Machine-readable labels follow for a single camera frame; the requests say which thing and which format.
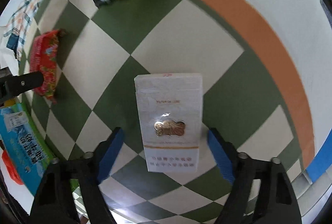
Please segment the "red snack packet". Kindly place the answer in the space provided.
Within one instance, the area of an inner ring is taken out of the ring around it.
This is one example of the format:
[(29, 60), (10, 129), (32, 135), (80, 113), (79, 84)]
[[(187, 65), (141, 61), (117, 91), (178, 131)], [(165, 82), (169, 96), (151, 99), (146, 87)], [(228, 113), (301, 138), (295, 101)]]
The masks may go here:
[(63, 29), (48, 31), (34, 38), (30, 49), (30, 73), (41, 72), (43, 83), (33, 91), (55, 103), (57, 52), (61, 39), (66, 35)]

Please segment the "red plastic bag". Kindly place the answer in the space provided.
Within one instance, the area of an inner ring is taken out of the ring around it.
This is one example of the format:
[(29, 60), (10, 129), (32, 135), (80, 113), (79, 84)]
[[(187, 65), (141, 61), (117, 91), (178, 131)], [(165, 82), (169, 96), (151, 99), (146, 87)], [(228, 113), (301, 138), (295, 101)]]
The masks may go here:
[(2, 160), (7, 168), (7, 172), (9, 173), (11, 180), (13, 180), (18, 185), (23, 185), (24, 183), (22, 182), (15, 166), (13, 165), (9, 155), (7, 154), (7, 151), (5, 150), (2, 152)]

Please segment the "open cardboard box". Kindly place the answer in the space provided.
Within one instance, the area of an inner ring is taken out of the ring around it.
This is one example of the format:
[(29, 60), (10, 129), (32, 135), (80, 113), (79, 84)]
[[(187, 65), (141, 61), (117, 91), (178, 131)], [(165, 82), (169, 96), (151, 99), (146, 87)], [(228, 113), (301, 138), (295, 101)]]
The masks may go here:
[(35, 195), (54, 155), (24, 104), (1, 108), (1, 140), (22, 182)]

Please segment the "white cigarette box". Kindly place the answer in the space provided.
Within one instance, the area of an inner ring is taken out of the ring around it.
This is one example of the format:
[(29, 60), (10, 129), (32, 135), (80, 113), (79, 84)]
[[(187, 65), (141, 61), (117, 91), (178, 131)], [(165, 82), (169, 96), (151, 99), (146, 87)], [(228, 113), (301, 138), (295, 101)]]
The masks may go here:
[(203, 116), (202, 75), (138, 75), (134, 85), (148, 171), (196, 172)]

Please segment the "plaid blanket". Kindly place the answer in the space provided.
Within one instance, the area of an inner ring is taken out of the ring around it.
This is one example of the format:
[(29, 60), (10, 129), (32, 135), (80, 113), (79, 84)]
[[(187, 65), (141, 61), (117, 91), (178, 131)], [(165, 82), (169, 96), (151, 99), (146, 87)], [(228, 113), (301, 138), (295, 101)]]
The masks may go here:
[(10, 49), (17, 61), (21, 61), (28, 30), (43, 0), (23, 0), (11, 15), (3, 33), (5, 48)]

